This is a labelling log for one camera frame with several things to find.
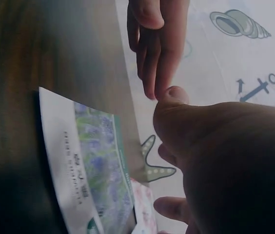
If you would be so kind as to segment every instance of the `hand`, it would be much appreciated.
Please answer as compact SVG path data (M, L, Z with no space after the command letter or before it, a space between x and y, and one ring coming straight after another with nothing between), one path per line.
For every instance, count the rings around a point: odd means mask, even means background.
M149 99L170 86L182 57L190 0L129 0L127 29Z
M159 155L183 172L184 198L155 209L192 233L275 233L275 108L248 103L190 106L179 87L158 102Z

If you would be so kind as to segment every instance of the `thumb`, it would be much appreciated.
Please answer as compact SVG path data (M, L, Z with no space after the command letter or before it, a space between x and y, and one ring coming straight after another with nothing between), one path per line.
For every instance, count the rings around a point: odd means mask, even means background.
M190 209L186 198L160 197L154 202L154 209L162 216L189 224Z
M175 156L188 154L191 143L197 138L204 108L188 105L186 92L170 87L158 102L154 113L154 128L165 147Z
M160 0L129 0L136 20L145 28L159 29L164 21L160 12Z

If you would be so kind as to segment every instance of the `wooden table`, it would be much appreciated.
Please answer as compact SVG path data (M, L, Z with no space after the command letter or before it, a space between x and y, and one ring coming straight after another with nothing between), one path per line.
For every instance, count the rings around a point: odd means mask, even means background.
M39 86L119 115L130 174L146 181L114 1L0 0L0 233L66 232L40 150Z

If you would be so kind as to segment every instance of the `shell pattern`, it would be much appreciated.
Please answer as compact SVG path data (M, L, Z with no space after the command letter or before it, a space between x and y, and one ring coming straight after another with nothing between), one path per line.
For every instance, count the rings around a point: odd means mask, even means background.
M188 58L188 57L191 55L192 51L193 51L192 45L191 45L190 42L186 39L186 40L185 40L185 44L184 44L184 50L183 50L182 59Z
M218 30L232 37L242 35L252 39L271 37L265 28L239 10L229 10L225 13L212 12L210 19Z

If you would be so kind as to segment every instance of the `fingernail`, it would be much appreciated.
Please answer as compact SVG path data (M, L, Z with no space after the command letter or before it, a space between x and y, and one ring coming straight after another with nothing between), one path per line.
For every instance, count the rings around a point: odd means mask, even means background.
M184 89L178 86L172 86L171 88L169 88L168 94L171 97L178 99L184 104L189 104L189 98L187 96L187 93L184 91Z

